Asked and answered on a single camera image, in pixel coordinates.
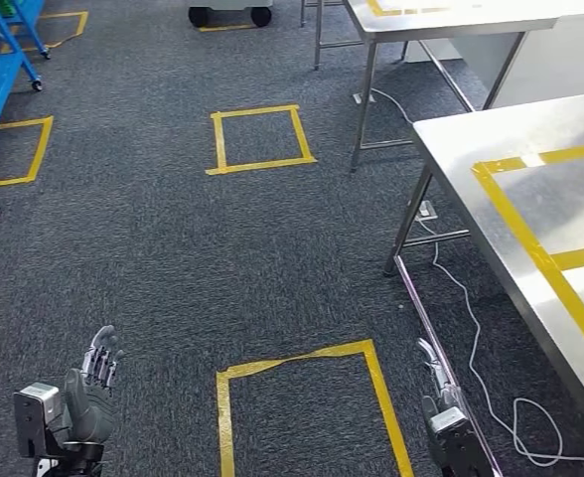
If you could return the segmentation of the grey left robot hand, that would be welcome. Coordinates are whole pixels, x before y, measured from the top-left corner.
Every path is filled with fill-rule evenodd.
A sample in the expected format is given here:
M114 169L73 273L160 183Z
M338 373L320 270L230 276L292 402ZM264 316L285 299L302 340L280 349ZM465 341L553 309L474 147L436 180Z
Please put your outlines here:
M71 368L64 382L62 424L71 442L102 444L115 426L113 390L123 352L114 326L100 328L85 351L80 368Z

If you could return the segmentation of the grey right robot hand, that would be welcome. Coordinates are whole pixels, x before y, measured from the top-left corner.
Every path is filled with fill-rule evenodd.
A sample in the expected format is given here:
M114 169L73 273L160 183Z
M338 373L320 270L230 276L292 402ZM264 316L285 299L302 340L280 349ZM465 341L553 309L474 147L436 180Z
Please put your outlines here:
M421 406L427 425L434 434L458 427L468 421L459 387L455 385L443 368L433 348L422 338L416 345L424 354L434 384L435 396L424 396Z

